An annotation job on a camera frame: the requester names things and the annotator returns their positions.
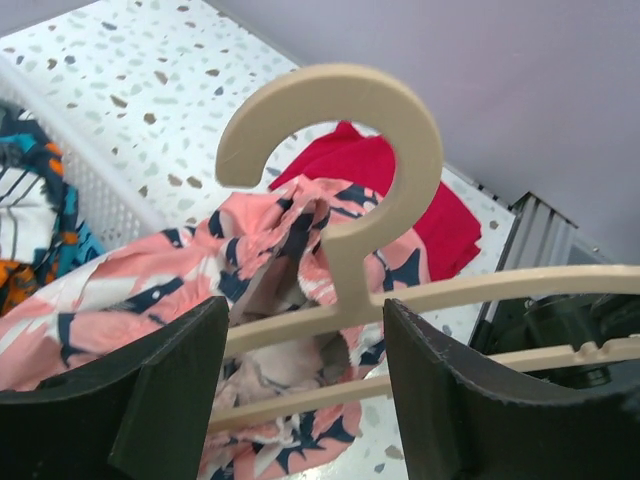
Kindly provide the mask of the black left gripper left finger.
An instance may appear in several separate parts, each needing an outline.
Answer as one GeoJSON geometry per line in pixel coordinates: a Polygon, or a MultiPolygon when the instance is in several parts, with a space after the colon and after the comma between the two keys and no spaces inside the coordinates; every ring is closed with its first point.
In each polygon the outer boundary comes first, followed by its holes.
{"type": "Polygon", "coordinates": [[[227,332],[227,302],[212,297],[33,391],[2,392],[2,478],[196,478],[227,332]]]}

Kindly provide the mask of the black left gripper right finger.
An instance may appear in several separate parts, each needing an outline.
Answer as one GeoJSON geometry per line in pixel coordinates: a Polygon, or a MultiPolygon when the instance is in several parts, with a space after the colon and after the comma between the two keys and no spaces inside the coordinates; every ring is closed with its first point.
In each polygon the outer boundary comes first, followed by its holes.
{"type": "Polygon", "coordinates": [[[639,385],[574,390],[501,365],[396,299],[383,306],[411,479],[636,479],[639,385]]]}

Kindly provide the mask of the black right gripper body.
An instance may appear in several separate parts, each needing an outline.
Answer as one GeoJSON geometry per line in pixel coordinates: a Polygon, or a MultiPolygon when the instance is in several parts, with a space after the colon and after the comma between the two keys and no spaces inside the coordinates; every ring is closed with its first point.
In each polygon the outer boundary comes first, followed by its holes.
{"type": "MultiPolygon", "coordinates": [[[[639,332],[639,297],[623,294],[550,295],[491,302],[481,309],[470,346],[486,355],[608,340],[639,332]]],[[[639,362],[532,371],[532,377],[571,389],[612,391],[639,381],[639,362]]]]}

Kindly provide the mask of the pink patterned shorts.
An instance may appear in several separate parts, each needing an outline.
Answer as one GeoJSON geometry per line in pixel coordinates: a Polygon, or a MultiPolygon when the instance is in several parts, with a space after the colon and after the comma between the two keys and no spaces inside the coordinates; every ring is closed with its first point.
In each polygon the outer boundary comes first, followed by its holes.
{"type": "MultiPolygon", "coordinates": [[[[29,392],[222,297],[228,329],[313,306],[300,258],[310,213],[283,225],[289,198],[231,195],[195,227],[167,229],[94,259],[1,319],[1,394],[29,392]]],[[[211,414],[364,377],[385,350],[380,321],[223,354],[211,414]]],[[[274,479],[334,460],[354,441],[360,406],[208,429],[194,479],[274,479]]]]}

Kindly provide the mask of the beige hanger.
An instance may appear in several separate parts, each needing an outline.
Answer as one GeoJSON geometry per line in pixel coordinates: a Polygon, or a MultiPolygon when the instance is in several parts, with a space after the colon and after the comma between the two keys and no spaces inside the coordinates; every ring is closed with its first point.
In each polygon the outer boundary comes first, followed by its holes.
{"type": "Polygon", "coordinates": [[[424,313],[535,294],[638,292],[635,266],[529,268],[420,284],[426,270],[421,249],[379,258],[378,251],[407,233],[430,205],[441,180],[443,148],[435,121],[417,95],[370,67],[303,67],[257,90],[224,130],[217,181],[229,188],[255,186],[268,156],[287,136],[332,120],[358,122],[386,138],[396,160],[390,189],[378,196],[360,183],[302,175],[282,186],[281,194],[291,201],[284,226],[311,214],[300,282],[314,304],[232,328],[227,356],[377,323],[383,302],[392,296],[424,313]]]}

